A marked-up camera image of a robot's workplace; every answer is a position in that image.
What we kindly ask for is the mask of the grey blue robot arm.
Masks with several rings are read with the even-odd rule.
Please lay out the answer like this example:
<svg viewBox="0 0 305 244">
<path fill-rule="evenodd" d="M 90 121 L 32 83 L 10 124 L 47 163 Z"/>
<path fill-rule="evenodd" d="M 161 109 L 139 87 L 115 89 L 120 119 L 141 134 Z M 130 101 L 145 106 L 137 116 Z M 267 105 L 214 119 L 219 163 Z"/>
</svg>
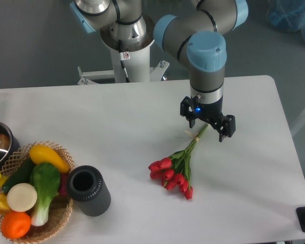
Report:
<svg viewBox="0 0 305 244">
<path fill-rule="evenodd" d="M 246 21 L 246 1 L 199 1 L 192 16 L 166 15 L 158 22 L 142 12 L 141 1 L 72 1 L 70 8 L 87 33 L 100 33 L 117 83 L 148 82 L 149 49 L 157 44 L 189 73 L 190 96 L 180 104 L 181 116 L 190 126 L 197 119 L 210 124 L 220 139 L 232 137 L 235 117 L 222 113 L 224 34 Z"/>
</svg>

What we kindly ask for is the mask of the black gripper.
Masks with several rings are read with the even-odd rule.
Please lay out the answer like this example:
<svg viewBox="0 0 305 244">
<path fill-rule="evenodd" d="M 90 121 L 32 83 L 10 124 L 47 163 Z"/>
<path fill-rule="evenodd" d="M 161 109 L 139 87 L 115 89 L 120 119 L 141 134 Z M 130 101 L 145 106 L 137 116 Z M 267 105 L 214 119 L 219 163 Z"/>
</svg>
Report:
<svg viewBox="0 0 305 244">
<path fill-rule="evenodd" d="M 180 115 L 186 118 L 190 128 L 194 127 L 196 119 L 210 124 L 219 132 L 219 141 L 222 142 L 225 137 L 231 138 L 236 131 L 235 116 L 224 116 L 222 105 L 223 97 L 211 104 L 200 103 L 197 96 L 184 97 L 180 103 Z"/>
</svg>

